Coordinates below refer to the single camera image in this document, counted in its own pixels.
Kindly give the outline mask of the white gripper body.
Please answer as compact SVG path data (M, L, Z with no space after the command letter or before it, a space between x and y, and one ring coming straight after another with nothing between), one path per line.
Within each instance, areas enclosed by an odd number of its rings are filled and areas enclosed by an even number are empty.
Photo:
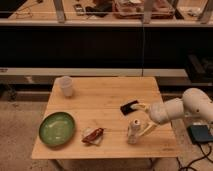
M167 122L166 109L162 102L153 103L149 109L150 119L157 124L165 124Z

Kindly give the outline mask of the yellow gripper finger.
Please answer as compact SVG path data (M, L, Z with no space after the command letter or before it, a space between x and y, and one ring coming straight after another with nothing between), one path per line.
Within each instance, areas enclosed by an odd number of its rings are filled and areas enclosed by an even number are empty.
M144 103L137 103L137 104L133 104L132 105L132 109L148 111L149 105L148 104L144 104Z
M140 130L138 135L139 136L145 136L149 133L151 133L153 130L155 130L157 127L157 124L154 122L142 122L140 125Z

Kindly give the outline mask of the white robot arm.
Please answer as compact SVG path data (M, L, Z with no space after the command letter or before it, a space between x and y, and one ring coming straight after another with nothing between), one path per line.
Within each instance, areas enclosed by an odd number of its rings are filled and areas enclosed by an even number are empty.
M184 118L187 113L199 115L208 124L213 124L213 101L198 88L189 88L184 91L181 98L173 98L164 102L151 104L136 102L131 109L143 110L149 117L146 127L139 133L140 136L151 133L159 125Z

